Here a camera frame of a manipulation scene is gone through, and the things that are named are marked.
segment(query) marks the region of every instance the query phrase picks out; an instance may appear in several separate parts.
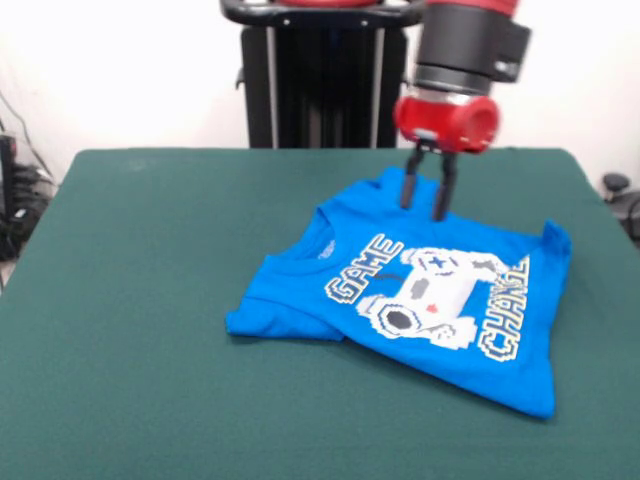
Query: black device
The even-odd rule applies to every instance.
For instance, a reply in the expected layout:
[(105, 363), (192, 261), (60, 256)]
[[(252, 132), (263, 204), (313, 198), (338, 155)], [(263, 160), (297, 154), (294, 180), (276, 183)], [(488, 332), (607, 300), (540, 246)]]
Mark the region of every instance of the black device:
[(602, 179), (605, 202), (629, 238), (640, 247), (640, 190), (628, 191), (631, 181), (620, 173), (608, 173)]
[(51, 201), (52, 182), (32, 165), (16, 162), (15, 137), (0, 134), (2, 204), (0, 205), (0, 261), (14, 260), (30, 238)]
[(424, 0), (221, 0), (242, 32), (252, 148), (394, 147), (405, 71), (402, 28)]

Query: t-shirt sleeve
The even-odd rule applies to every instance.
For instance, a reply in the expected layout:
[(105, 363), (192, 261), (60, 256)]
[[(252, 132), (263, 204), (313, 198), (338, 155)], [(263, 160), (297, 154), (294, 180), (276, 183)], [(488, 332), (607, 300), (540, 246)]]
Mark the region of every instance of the t-shirt sleeve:
[(227, 315), (227, 331), (263, 338), (343, 339), (340, 331), (308, 313), (251, 297), (245, 297), (240, 308)]

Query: black cable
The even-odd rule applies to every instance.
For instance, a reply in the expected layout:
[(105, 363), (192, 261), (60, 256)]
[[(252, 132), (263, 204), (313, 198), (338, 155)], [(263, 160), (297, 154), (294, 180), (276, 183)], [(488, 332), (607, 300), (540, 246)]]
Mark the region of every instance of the black cable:
[(14, 117), (16, 117), (16, 119), (22, 124), (22, 133), (24, 135), (25, 143), (31, 149), (31, 153), (33, 153), (33, 156), (36, 157), (36, 160), (38, 161), (40, 166), (44, 169), (44, 171), (47, 172), (47, 175), (49, 175), (49, 177), (51, 177), (52, 180), (55, 180), (55, 178), (53, 177), (53, 174), (51, 173), (51, 170), (49, 170), (49, 167), (47, 166), (47, 164), (45, 163), (45, 161), (40, 156), (38, 151), (33, 146), (33, 143), (31, 142), (31, 137), (29, 136), (29, 129), (27, 128), (27, 122), (25, 122), (24, 118), (22, 118), (22, 116), (18, 112), (16, 112), (16, 110), (13, 108), (13, 106), (9, 103), (9, 101), (6, 99), (6, 97), (2, 93), (2, 90), (0, 90), (0, 100), (2, 100), (2, 103), (5, 104), (5, 106), (7, 107), (7, 110), (9, 110), (11, 114)]

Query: green tablecloth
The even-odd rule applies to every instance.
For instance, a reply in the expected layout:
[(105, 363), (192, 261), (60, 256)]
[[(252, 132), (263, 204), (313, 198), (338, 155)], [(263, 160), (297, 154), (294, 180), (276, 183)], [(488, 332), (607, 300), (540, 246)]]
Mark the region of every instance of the green tablecloth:
[(80, 154), (0, 301), (0, 479), (639, 478), (640, 261), (561, 151), (462, 159), (453, 206), (573, 238), (552, 420), (350, 342), (227, 336), (263, 257), (406, 155)]

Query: graphic print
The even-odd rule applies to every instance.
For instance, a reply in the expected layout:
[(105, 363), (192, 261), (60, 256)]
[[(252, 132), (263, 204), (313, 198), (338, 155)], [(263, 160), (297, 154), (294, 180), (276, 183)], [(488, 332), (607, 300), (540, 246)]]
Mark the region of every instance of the graphic print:
[(451, 350), (468, 348), (477, 326), (460, 312), (477, 281), (495, 283), (509, 267), (493, 254), (442, 248), (405, 250), (400, 261), (412, 270), (398, 293), (362, 298), (358, 313), (389, 339), (425, 338)]

